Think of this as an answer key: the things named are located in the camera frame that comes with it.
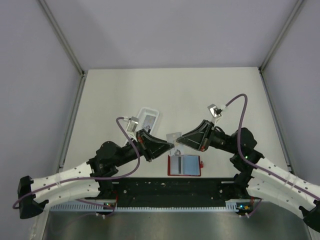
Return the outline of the red leather card holder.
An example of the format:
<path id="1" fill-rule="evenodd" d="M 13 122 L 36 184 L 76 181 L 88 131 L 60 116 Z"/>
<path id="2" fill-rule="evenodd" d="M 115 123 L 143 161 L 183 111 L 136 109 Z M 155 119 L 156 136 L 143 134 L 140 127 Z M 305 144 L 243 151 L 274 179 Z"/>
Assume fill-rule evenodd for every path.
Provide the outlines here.
<path id="1" fill-rule="evenodd" d="M 167 175 L 176 177 L 200 177 L 202 175 L 201 169 L 204 164 L 199 155 L 178 155 L 181 157 L 181 174 L 170 174 L 170 159 L 172 156 L 168 156 L 167 159 Z"/>

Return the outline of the silver magnetic stripe card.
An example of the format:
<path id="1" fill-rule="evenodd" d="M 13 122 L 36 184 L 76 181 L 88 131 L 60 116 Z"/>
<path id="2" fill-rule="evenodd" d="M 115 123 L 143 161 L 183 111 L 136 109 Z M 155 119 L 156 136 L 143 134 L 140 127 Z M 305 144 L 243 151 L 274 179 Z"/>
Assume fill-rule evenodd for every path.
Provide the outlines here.
<path id="1" fill-rule="evenodd" d="M 170 174 L 180 175 L 182 173 L 182 160 L 180 156 L 172 156 L 170 158 Z"/>

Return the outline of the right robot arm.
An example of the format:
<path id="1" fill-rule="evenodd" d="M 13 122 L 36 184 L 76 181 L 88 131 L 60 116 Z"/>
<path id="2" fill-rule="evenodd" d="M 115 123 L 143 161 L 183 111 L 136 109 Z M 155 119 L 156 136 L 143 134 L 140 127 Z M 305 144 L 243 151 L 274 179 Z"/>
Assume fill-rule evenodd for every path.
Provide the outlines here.
<path id="1" fill-rule="evenodd" d="M 320 187 L 274 164 L 255 150 L 257 141 L 245 127 L 232 135 L 208 120 L 177 139 L 199 152 L 209 147 L 231 153 L 230 162 L 240 172 L 233 192 L 266 200 L 295 214 L 314 231 L 320 230 Z"/>

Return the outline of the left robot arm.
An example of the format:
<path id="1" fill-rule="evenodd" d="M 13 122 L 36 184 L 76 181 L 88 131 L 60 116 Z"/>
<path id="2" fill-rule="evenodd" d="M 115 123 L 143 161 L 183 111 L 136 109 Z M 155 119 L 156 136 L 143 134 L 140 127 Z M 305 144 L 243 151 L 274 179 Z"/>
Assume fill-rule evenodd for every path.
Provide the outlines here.
<path id="1" fill-rule="evenodd" d="M 109 198 L 114 191 L 112 181 L 118 179 L 118 167 L 141 158 L 151 162 L 173 148 L 172 143 L 156 138 L 144 129 L 139 130 L 136 139 L 130 139 L 125 146 L 106 141 L 93 158 L 69 170 L 42 178 L 22 177 L 13 208 L 24 220 L 61 203 Z"/>

